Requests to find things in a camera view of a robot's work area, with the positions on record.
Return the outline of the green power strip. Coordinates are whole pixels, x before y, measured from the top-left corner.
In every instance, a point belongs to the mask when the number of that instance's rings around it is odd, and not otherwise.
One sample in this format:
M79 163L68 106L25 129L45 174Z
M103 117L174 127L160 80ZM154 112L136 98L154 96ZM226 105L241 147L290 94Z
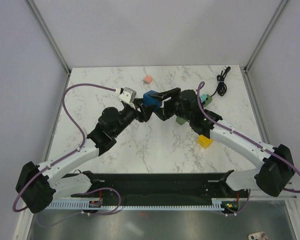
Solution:
M202 105L202 107L203 108L205 108L206 106L208 106L211 102L212 102L212 100L213 100L213 98L212 98L212 96L211 95L209 95L209 94L206 94L207 95L207 100L205 101L205 103L201 103L201 105ZM189 106L187 109L185 109L184 110L186 113L188 113L188 114L190 114L193 110L192 110L192 107L191 106ZM183 124L185 124L188 120L187 119L184 119L184 118L182 118L182 117L180 117L180 116L177 116L176 117L176 120L175 120L179 125L183 125Z

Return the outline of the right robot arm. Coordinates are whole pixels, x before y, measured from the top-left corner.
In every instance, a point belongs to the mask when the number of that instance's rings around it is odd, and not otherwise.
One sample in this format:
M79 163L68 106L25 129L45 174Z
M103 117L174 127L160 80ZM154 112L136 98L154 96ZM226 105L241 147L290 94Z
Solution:
M200 97L192 89L149 91L143 95L143 102L147 107L154 105L154 112L161 120L172 116L182 118L198 135L227 146L254 165L254 169L230 170L225 174L219 184L219 191L225 197L255 187L269 196L278 197L295 174L287 146L274 147L234 130L220 115L204 109Z

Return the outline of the teal plug cube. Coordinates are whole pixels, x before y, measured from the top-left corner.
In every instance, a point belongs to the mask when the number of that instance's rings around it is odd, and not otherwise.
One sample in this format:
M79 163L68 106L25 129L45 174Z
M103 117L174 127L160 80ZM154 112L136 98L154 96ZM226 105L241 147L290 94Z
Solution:
M207 100L208 97L207 97L206 94L203 93L203 94L200 95L199 98L200 98L200 102L201 102L202 104L204 104L204 103L206 102L206 100Z

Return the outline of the blue plug cube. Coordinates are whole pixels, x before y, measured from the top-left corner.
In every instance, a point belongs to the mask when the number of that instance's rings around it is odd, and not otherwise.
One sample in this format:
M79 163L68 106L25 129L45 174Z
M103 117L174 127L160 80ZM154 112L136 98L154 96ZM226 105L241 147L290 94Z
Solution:
M157 100L153 97L153 95L158 94L157 91L150 90L143 94L142 101L146 107L156 106L156 109L162 106L162 101Z

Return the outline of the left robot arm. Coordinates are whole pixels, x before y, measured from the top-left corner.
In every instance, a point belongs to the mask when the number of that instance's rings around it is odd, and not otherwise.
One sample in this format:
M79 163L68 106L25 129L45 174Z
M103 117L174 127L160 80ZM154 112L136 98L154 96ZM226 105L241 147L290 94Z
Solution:
M26 163L20 172L16 191L18 193L12 210L18 213L19 200L23 200L25 207L33 214L44 210L57 195L53 188L54 182L60 180L69 171L79 165L101 156L116 144L116 138L134 120L147 122L152 113L162 106L158 100L138 98L132 105L123 104L123 109L115 107L105 108L98 118L97 125L88 134L84 135L82 143L64 156L34 164Z

